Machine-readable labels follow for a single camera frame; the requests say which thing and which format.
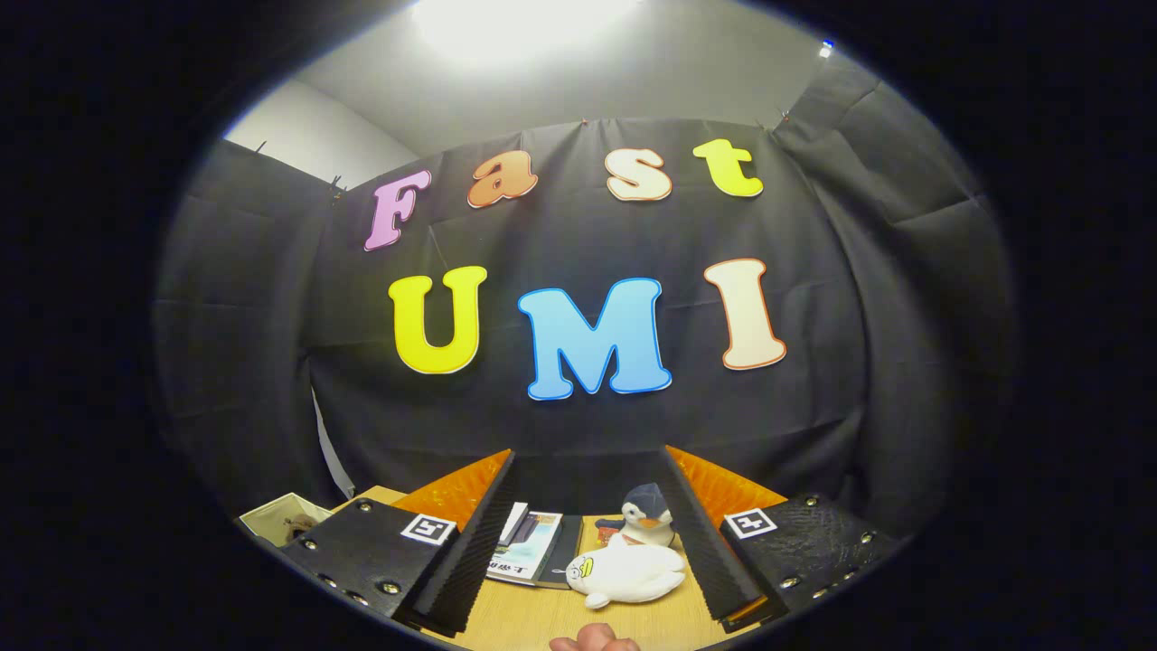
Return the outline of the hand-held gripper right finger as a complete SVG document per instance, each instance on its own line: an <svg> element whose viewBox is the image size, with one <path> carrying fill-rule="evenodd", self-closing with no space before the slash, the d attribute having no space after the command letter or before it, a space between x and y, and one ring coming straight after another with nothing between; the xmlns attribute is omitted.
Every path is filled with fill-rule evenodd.
<svg viewBox="0 0 1157 651"><path fill-rule="evenodd" d="M815 609L902 547L819 491L784 497L678 447L661 450L658 486L707 611L727 632Z"/></svg>

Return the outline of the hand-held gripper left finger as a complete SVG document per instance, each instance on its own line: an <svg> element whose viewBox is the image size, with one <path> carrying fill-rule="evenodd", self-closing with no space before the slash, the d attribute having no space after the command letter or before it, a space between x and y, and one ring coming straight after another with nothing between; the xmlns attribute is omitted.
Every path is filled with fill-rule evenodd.
<svg viewBox="0 0 1157 651"><path fill-rule="evenodd" d="M383 626L452 637L466 630L513 510L515 461L501 450L389 504L351 500L278 558Z"/></svg>

